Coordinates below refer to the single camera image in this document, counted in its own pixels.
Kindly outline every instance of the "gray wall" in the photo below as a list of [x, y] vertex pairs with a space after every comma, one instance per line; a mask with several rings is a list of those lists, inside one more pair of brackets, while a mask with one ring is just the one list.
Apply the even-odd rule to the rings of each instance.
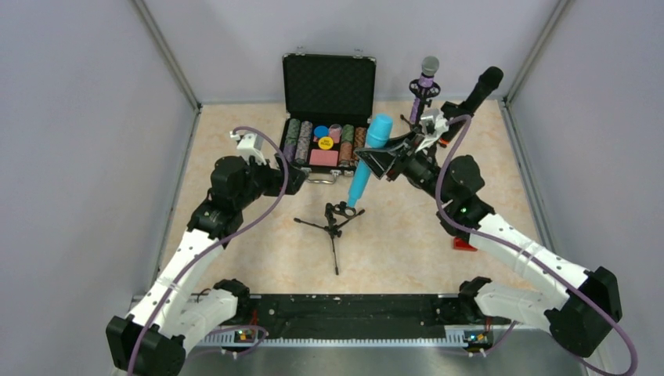
[[[465, 97], [489, 66], [516, 75], [555, 0], [148, 0], [197, 97], [283, 98], [281, 56], [352, 54], [378, 61], [376, 96], [412, 98], [426, 55], [440, 59], [442, 96]], [[501, 85], [503, 94], [509, 85]]]
[[0, 374], [106, 374], [193, 112], [129, 1], [0, 2], [0, 97]]
[[618, 276], [642, 375], [664, 370], [662, 18], [659, 0], [576, 2], [513, 107], [560, 253]]

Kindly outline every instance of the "microphone head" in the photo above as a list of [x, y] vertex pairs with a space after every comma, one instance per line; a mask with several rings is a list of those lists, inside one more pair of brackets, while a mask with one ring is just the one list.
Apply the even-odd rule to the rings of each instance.
[[422, 74], [425, 76], [433, 77], [439, 67], [440, 63], [435, 56], [427, 56], [422, 60]]
[[485, 70], [481, 76], [479, 76], [479, 81], [484, 85], [487, 85], [491, 90], [498, 89], [498, 85], [503, 80], [503, 71], [498, 67], [489, 67]]

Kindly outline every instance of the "beige table surface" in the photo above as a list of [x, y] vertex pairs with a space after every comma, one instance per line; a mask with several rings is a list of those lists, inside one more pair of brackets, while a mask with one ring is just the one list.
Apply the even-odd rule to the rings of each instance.
[[[399, 114], [410, 113], [412, 101], [376, 102], [375, 114], [395, 120], [392, 136], [407, 132]], [[203, 108], [179, 200], [175, 209], [162, 269], [171, 259], [192, 211], [210, 187], [214, 163], [236, 155], [229, 131], [249, 125], [278, 142], [285, 116], [283, 103], [210, 105]], [[264, 143], [263, 154], [274, 152]], [[514, 154], [496, 101], [478, 110], [457, 155], [472, 154], [486, 186], [478, 195], [525, 235], [537, 239]], [[446, 150], [438, 150], [442, 163]], [[305, 183], [295, 196], [286, 196], [275, 211], [254, 229], [231, 241], [213, 261], [197, 289], [237, 278], [255, 293], [453, 293], [476, 276], [515, 287], [529, 287], [510, 268], [481, 251], [452, 249], [451, 237], [435, 216], [435, 202], [406, 179], [395, 182], [371, 177], [355, 219], [336, 239], [340, 276], [334, 275], [330, 238], [322, 230], [297, 224], [293, 217], [323, 224], [326, 202], [346, 201], [352, 178], [334, 185]], [[271, 204], [262, 197], [244, 211], [244, 224]]]

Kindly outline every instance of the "red object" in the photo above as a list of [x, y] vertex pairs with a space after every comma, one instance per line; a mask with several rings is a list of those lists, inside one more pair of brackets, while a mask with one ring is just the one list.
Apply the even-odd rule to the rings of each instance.
[[472, 251], [472, 252], [477, 251], [477, 248], [459, 239], [458, 237], [455, 237], [452, 240], [452, 248], [457, 249], [459, 251]]

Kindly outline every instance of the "yellow disc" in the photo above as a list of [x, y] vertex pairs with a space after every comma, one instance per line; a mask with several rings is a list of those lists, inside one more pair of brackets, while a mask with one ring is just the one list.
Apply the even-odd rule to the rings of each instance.
[[318, 140], [318, 147], [323, 149], [323, 150], [329, 150], [332, 149], [332, 146], [334, 145], [334, 140], [332, 140], [332, 137], [321, 137]]

